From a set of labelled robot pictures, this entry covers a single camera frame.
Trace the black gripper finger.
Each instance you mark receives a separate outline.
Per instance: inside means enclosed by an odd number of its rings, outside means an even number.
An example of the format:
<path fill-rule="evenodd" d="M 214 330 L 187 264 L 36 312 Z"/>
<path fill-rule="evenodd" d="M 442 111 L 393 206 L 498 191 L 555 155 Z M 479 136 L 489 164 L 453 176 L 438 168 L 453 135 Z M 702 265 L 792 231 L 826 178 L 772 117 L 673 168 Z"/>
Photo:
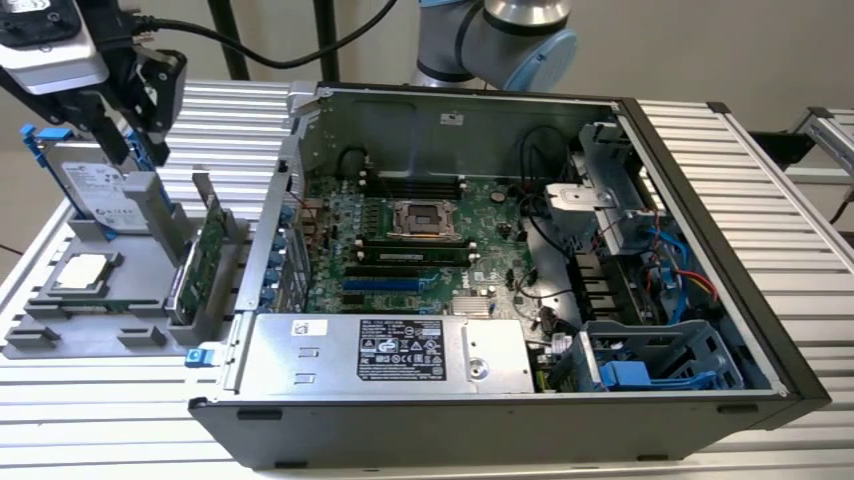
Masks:
<path fill-rule="evenodd" d="M 176 50 L 135 47 L 136 77 L 140 97 L 134 127 L 142 149 L 154 166 L 163 166 L 170 157 L 166 142 L 178 119 L 184 95 L 187 57 Z"/>
<path fill-rule="evenodd" d="M 88 133 L 110 161 L 124 161 L 130 147 L 107 114 L 99 93 L 88 88 L 36 95 L 2 69 L 3 89 L 52 125 L 71 123 Z"/>

